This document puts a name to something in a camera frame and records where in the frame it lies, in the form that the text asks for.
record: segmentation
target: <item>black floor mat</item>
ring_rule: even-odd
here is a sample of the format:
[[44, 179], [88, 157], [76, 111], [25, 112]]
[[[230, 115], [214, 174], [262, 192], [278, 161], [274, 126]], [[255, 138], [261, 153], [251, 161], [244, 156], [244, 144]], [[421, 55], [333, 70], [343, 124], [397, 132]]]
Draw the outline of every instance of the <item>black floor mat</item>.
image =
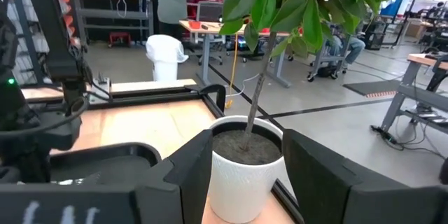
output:
[[399, 80], [384, 80], [366, 83], [343, 84], [345, 88], [368, 98], [394, 95], [400, 84]]

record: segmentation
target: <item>yellow cord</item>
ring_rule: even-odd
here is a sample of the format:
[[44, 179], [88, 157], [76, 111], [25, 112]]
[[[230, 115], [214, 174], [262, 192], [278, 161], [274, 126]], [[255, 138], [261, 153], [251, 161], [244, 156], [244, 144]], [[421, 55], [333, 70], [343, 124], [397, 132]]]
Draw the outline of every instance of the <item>yellow cord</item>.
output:
[[[232, 66], [232, 77], [230, 78], [230, 85], [229, 85], [229, 95], [232, 94], [232, 86], [233, 86], [233, 80], [235, 78], [235, 70], [237, 68], [237, 57], [238, 57], [238, 34], [235, 34], [235, 52], [233, 55], [233, 66]], [[229, 99], [229, 101], [227, 101], [225, 103], [225, 108], [228, 109], [232, 106], [233, 100], [232, 98]]]

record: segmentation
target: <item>white trash bin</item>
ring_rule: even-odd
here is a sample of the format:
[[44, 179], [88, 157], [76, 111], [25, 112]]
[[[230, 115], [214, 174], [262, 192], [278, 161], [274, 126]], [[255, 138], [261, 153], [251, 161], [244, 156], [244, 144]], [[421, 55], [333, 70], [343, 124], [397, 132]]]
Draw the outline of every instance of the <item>white trash bin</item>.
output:
[[153, 62], [154, 81], [177, 80], [178, 63], [188, 59], [182, 43], [167, 35], [152, 35], [146, 42], [146, 56]]

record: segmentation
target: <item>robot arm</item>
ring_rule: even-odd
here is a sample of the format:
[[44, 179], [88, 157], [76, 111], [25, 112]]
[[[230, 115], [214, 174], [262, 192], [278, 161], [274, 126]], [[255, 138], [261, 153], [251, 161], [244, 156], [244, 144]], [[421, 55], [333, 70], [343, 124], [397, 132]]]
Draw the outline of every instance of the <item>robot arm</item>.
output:
[[50, 52], [46, 57], [47, 72], [53, 82], [61, 83], [67, 113], [37, 114], [31, 110], [19, 85], [14, 81], [17, 36], [7, 17], [7, 1], [0, 1], [0, 159], [3, 166], [20, 170], [24, 182], [49, 182], [50, 149], [69, 150], [78, 138], [81, 119], [87, 108], [85, 83], [92, 74], [74, 43], [74, 8], [70, 0], [31, 0]]

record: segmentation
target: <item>black tray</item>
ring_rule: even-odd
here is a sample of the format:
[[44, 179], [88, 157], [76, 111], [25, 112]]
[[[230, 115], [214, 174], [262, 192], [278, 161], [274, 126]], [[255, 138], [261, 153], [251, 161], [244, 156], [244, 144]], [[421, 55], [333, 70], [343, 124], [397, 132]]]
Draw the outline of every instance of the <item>black tray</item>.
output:
[[50, 158], [54, 182], [111, 184], [135, 182], [142, 171], [161, 161], [154, 147], [144, 143], [111, 146], [57, 154]]

